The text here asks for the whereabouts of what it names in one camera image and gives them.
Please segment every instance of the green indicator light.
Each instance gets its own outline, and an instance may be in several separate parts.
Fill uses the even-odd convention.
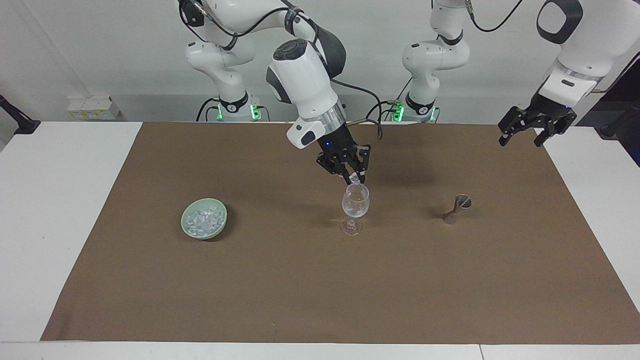
[[[252,114],[254,120],[260,119],[260,110],[258,110],[253,105],[251,105],[251,114]]]
[[[400,122],[402,121],[402,117],[404,116],[404,106],[399,103],[396,103],[398,109],[396,109],[396,113],[394,114],[394,121]]]

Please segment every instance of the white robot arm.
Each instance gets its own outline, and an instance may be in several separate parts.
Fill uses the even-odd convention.
[[[469,45],[463,39],[468,17],[465,0],[436,0],[431,12],[431,27],[438,38],[409,45],[403,53],[403,65],[411,72],[412,85],[402,96],[404,118],[424,122],[431,117],[440,80],[433,73],[464,66]]]
[[[541,24],[553,11],[565,17],[555,33]],[[640,0],[547,0],[538,15],[538,33],[559,44],[561,52],[529,107],[514,106],[500,121],[502,146],[514,134],[536,125],[544,127],[535,140],[538,147],[567,131],[577,118],[572,108],[640,38]]]
[[[298,37],[273,55],[266,80],[277,99],[295,104],[299,119],[287,137],[299,149],[318,142],[317,162],[347,183],[352,167],[363,183],[371,151],[359,146],[346,127],[346,116],[330,79],[344,70],[346,50],[340,40],[318,26],[288,0],[179,0],[192,26],[205,26],[208,43],[187,48],[192,66],[209,75],[220,91],[225,114],[243,116],[250,107],[242,77],[231,66],[253,60],[253,46],[243,36],[269,28],[284,28]]]

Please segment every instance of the white wall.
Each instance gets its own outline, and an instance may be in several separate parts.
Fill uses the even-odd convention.
[[[484,27],[495,25],[515,3],[477,2],[476,18]],[[543,3],[525,1],[492,34],[481,33],[467,22],[465,36],[472,49],[469,63],[439,73],[442,122],[494,124],[510,106],[528,103],[559,51],[537,34],[536,17]],[[426,0],[297,0],[296,4],[344,42],[348,62],[340,79],[370,88],[384,98],[395,97],[408,79],[401,63],[404,47],[435,38]],[[21,7],[35,25],[23,23],[28,16],[15,13]],[[82,92],[82,86],[59,64],[60,57],[39,44],[43,36],[52,40],[55,51],[93,95],[115,99],[125,120],[191,120],[198,103],[216,94],[209,78],[191,69],[184,59],[184,48],[193,36],[180,23],[175,0],[4,0],[0,20],[0,93],[34,118],[70,120],[66,97]],[[44,35],[37,35],[39,27]],[[273,50],[289,35],[271,29],[252,37],[258,56],[239,67],[248,88],[260,95],[272,116],[294,120],[294,110],[273,101],[264,82]],[[623,65],[621,61],[617,70]],[[335,89],[338,94],[353,95],[351,109],[370,106],[368,95]],[[586,101],[588,105],[579,108],[580,115],[596,100]],[[354,119],[364,115],[361,111],[349,114]],[[4,114],[0,120],[6,127],[9,120]]]

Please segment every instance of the wine glass base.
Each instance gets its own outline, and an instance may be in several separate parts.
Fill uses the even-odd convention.
[[[356,236],[362,231],[362,221],[354,218],[345,218],[340,222],[342,232],[349,236]]]

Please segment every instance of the metal jigger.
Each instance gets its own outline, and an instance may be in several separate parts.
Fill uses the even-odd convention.
[[[471,198],[460,194],[456,196],[456,202],[453,206],[453,210],[442,215],[442,221],[447,225],[453,225],[458,221],[458,212],[461,210],[466,210],[471,207]]]

